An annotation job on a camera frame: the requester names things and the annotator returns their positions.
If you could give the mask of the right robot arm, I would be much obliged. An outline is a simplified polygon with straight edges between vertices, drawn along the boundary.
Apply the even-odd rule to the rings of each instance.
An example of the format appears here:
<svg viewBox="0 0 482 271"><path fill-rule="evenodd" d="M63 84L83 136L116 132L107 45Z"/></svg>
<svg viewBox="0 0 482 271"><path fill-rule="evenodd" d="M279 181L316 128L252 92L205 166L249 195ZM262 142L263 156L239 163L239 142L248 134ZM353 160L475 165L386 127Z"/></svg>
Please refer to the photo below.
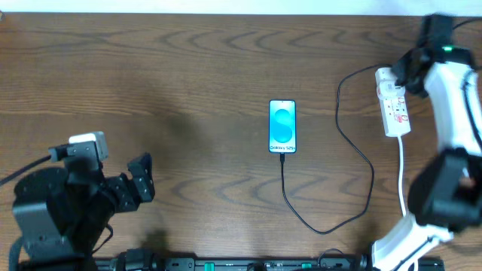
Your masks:
<svg viewBox="0 0 482 271"><path fill-rule="evenodd" d="M371 245L369 270L408 270L467 227L481 225L481 106L470 50L453 44L453 17L423 18L416 45L375 73L383 110L411 93L432 104L438 152L413 180L407 211Z"/></svg>

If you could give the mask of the blue Galaxy smartphone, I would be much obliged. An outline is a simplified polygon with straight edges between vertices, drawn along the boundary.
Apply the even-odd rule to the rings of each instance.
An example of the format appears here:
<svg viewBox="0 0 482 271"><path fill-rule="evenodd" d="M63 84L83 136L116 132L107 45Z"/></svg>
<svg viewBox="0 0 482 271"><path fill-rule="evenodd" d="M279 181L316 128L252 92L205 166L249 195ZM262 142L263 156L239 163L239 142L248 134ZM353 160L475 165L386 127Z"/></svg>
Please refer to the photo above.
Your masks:
<svg viewBox="0 0 482 271"><path fill-rule="evenodd" d="M272 99L269 102L269 152L294 154L297 151L296 102Z"/></svg>

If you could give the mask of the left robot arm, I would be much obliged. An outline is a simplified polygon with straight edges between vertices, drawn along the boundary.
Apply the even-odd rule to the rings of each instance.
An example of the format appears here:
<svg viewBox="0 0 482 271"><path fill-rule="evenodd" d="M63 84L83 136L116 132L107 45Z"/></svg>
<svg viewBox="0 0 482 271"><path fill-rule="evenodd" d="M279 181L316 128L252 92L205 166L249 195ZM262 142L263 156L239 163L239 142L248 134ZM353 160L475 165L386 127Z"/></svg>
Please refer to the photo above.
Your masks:
<svg viewBox="0 0 482 271"><path fill-rule="evenodd" d="M95 154L68 155L62 167L22 178L13 214L22 236L11 248L11 270L95 270L93 254L117 213L134 212L155 195L149 153L131 160L131 175L105 177Z"/></svg>

